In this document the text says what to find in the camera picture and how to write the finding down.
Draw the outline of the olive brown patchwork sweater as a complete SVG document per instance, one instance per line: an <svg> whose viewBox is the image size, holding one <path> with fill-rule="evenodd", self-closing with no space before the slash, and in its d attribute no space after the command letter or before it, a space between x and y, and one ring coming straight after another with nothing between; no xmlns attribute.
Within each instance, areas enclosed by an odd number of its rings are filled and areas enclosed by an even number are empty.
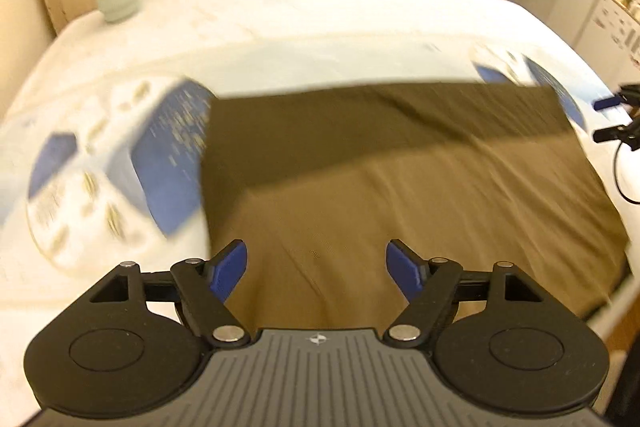
<svg viewBox="0 0 640 427"><path fill-rule="evenodd" d="M393 83L209 105L210 248L248 250L228 307L251 331L386 329L385 249L484 271L511 261L577 315L614 291L622 218L555 92Z"/></svg>

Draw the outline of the white blue patterned tablecloth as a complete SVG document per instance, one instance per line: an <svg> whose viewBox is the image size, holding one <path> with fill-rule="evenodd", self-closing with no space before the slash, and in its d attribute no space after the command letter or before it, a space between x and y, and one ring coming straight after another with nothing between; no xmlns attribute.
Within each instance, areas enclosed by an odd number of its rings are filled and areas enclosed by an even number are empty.
<svg viewBox="0 0 640 427"><path fill-rule="evenodd" d="M117 262L163 270L206 251L201 210L167 233L130 154L174 90L244 96L390 80L530 81L547 69L606 189L639 191L639 158L594 144L627 124L592 103L608 87L558 35L506 0L142 0L116 25L90 13L47 49L1 125L1 421L36 413L29 341Z"/></svg>

